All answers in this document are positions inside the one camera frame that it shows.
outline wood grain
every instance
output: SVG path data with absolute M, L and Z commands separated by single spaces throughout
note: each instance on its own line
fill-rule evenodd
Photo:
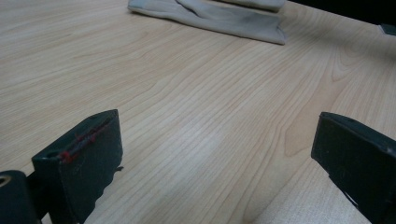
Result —
M 126 5 L 0 3 L 0 170 L 117 108 L 125 169 L 86 223 L 368 223 L 309 153 L 321 111 L 396 138 L 394 36 L 288 2 L 278 46 Z

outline beige towel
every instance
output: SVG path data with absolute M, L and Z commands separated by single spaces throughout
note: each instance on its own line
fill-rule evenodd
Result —
M 128 8 L 147 16 L 241 37 L 284 45 L 279 17 L 247 8 L 218 7 L 196 0 L 130 0 Z
M 246 7 L 256 7 L 260 9 L 278 12 L 286 0 L 220 0 L 222 2 L 233 3 Z

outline black clamp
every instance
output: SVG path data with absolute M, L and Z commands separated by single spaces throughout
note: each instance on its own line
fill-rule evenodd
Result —
M 32 158 L 35 171 L 0 173 L 0 223 L 83 223 L 120 169 L 122 144 L 117 110 L 80 124 Z
M 372 223 L 396 223 L 396 142 L 354 119 L 321 113 L 311 157 Z

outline gray cloth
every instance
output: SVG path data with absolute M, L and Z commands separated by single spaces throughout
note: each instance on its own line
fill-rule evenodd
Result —
M 194 0 L 130 0 L 128 8 L 147 16 L 241 37 L 284 45 L 279 17 L 246 8 L 218 7 Z
M 234 3 L 246 7 L 256 7 L 260 9 L 266 9 L 274 12 L 278 12 L 286 0 L 220 0 L 222 2 Z

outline black object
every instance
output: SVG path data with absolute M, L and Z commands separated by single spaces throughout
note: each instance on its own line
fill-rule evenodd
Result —
M 396 142 L 354 119 L 322 112 L 311 152 L 372 223 L 396 223 Z
M 48 212 L 55 224 L 83 223 L 121 158 L 118 111 L 84 119 L 33 156 L 35 171 L 27 178 L 19 171 L 0 173 L 0 223 L 37 223 Z
M 396 25 L 396 1 L 394 0 L 291 0 L 338 15 L 366 21 L 375 25 L 381 23 Z
M 396 35 L 396 25 L 381 24 L 381 28 L 387 35 Z

